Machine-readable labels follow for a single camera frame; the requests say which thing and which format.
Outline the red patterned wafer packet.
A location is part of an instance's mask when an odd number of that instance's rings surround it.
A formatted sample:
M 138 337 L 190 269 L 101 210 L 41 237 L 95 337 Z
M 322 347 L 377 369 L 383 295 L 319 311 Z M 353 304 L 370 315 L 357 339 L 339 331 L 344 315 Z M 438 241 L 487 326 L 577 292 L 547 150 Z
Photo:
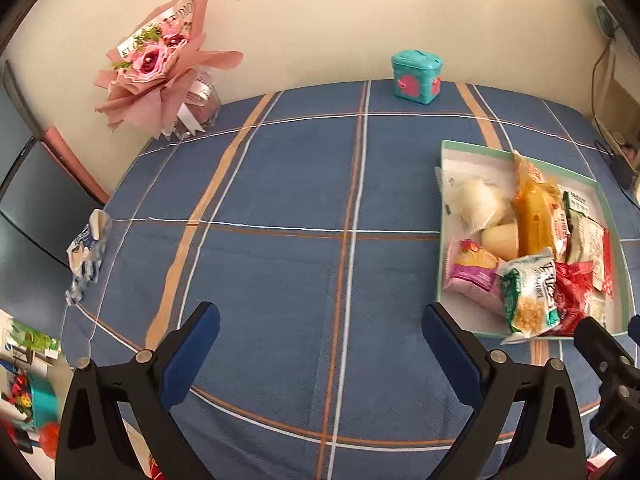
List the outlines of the red patterned wafer packet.
M 601 292 L 603 292 L 607 297 L 614 298 L 611 234 L 608 229 L 603 231 L 602 244 L 603 280 Z

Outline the round jelly cup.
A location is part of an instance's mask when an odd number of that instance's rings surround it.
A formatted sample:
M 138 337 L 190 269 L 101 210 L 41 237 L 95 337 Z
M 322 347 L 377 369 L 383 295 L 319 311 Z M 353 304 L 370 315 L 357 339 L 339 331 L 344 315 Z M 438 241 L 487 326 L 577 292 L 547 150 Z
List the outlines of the round jelly cup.
M 482 246 L 494 256 L 510 261 L 518 256 L 518 225 L 515 222 L 484 229 Z

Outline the black power adapter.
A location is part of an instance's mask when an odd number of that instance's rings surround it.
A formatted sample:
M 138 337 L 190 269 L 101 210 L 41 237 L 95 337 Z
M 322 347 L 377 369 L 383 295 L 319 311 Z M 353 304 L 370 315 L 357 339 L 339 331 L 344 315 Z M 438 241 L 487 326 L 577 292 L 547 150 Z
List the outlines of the black power adapter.
M 614 154 L 610 162 L 610 168 L 616 182 L 623 190 L 630 191 L 634 187 L 636 173 L 624 155 Z

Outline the green white oat snack packet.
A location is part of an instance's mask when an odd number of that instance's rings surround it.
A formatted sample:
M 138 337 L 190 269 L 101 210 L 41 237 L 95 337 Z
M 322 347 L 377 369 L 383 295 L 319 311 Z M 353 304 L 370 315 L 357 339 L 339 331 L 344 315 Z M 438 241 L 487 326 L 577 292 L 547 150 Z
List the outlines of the green white oat snack packet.
M 559 325 L 554 300 L 556 269 L 550 247 L 503 263 L 498 274 L 510 330 L 503 344 L 535 338 Z

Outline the small red candy packet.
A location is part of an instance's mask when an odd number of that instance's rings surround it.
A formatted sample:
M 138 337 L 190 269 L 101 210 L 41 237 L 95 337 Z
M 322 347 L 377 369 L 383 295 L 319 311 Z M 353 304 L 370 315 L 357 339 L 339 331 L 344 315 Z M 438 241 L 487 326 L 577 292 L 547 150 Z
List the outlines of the small red candy packet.
M 554 301 L 559 322 L 544 333 L 550 336 L 572 336 L 577 324 L 588 316 L 593 295 L 593 262 L 555 263 Z

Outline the teal toy box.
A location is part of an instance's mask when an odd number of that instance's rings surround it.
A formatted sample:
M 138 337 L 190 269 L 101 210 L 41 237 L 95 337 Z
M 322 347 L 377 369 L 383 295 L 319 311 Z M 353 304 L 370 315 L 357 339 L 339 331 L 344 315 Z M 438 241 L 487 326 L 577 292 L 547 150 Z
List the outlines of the teal toy box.
M 428 105 L 439 95 L 444 61 L 434 53 L 403 50 L 392 56 L 395 96 Z

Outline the blue plaid tablecloth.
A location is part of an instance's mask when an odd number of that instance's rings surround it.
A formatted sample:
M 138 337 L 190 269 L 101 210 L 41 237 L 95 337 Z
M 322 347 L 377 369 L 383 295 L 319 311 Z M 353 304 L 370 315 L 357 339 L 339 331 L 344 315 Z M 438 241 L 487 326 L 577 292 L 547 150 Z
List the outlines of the blue plaid tablecloth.
M 219 479 L 423 479 L 469 417 L 425 342 L 437 295 L 446 140 L 515 148 L 597 180 L 639 277 L 639 214 L 577 110 L 476 84 L 430 105 L 388 80 L 226 105 L 189 142 L 153 141 L 107 204 L 99 281 L 63 351 L 129 360 L 161 306 L 202 301 L 220 334 L 172 414 Z

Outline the pink swiss roll packet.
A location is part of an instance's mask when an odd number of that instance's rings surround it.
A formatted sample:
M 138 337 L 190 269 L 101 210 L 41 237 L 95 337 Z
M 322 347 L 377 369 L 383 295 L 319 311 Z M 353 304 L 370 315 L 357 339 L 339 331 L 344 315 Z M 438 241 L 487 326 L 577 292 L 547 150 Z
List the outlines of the pink swiss roll packet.
M 472 300 L 495 315 L 504 317 L 498 267 L 502 260 L 470 238 L 454 238 L 445 259 L 445 292 Z

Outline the white tray green rim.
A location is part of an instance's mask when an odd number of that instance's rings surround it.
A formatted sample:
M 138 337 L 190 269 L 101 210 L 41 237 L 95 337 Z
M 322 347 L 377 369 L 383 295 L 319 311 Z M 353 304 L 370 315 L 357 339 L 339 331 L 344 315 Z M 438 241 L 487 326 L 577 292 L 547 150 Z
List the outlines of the white tray green rim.
M 551 162 L 534 158 L 532 160 L 542 174 L 559 185 L 563 191 L 572 191 L 582 196 L 593 214 L 593 219 L 605 226 L 611 235 L 613 257 L 613 297 L 606 300 L 606 329 L 614 336 L 625 335 L 627 326 L 634 315 L 634 292 L 627 270 L 626 257 L 620 240 L 612 209 L 601 185 L 590 177 L 573 170 L 553 165 Z M 502 314 L 492 313 L 475 301 L 458 294 L 447 292 L 444 286 L 446 266 L 444 260 L 450 240 L 471 237 L 478 240 L 477 233 L 470 233 L 454 211 L 451 201 L 458 187 L 464 182 L 480 179 L 498 188 L 499 193 L 511 198 L 515 193 L 516 172 L 513 155 L 507 151 L 485 148 L 477 144 L 458 141 L 442 141 L 440 150 L 440 196 L 442 196 L 442 221 L 440 222 L 439 276 L 436 300 L 452 315 L 465 330 L 483 337 L 506 338 L 509 335 L 506 320 Z

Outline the pink flower bouquet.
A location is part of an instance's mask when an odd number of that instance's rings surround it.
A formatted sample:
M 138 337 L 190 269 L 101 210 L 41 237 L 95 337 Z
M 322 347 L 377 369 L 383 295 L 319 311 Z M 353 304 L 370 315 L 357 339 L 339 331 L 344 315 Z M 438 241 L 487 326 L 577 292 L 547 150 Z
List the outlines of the pink flower bouquet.
M 106 91 L 96 111 L 115 130 L 132 125 L 153 138 L 168 136 L 205 67 L 232 70 L 240 51 L 203 48 L 208 0 L 170 0 L 154 9 L 138 28 L 107 52 L 111 66 L 94 84 Z

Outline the blue white tissue packet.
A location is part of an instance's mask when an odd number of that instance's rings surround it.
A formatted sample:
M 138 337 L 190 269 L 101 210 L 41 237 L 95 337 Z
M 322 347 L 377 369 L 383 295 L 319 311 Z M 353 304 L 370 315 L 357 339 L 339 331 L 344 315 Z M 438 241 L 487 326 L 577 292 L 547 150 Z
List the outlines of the blue white tissue packet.
M 72 282 L 65 292 L 68 306 L 77 306 L 88 286 L 98 281 L 112 227 L 112 217 L 103 209 L 95 209 L 88 223 L 67 247 L 68 266 L 72 272 Z

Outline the white bun clear packet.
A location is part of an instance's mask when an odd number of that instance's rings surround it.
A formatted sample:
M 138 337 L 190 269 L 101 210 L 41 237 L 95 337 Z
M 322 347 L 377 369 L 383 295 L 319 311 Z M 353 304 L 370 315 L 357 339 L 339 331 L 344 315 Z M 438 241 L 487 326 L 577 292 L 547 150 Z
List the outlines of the white bun clear packet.
M 509 200 L 493 183 L 480 177 L 448 178 L 442 188 L 446 209 L 465 232 L 473 234 L 513 219 Z

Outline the white cream snack packet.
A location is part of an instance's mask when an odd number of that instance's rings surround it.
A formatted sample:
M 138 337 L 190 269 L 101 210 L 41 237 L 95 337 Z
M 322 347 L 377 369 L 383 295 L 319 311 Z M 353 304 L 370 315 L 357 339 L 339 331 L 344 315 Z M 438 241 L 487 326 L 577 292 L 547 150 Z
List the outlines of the white cream snack packet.
M 563 192 L 568 226 L 570 227 L 570 252 L 568 263 L 590 261 L 592 263 L 592 286 L 603 292 L 604 284 L 604 227 L 590 218 L 587 201 L 579 194 Z

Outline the yellow soft bread packet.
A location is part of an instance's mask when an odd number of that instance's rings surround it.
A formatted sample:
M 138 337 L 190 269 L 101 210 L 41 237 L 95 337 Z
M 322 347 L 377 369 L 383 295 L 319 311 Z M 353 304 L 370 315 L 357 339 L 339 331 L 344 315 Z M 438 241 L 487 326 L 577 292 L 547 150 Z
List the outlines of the yellow soft bread packet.
M 511 200 L 518 222 L 518 255 L 538 254 L 550 248 L 560 261 L 566 248 L 566 221 L 562 197 L 555 180 L 518 151 L 513 152 L 516 188 Z

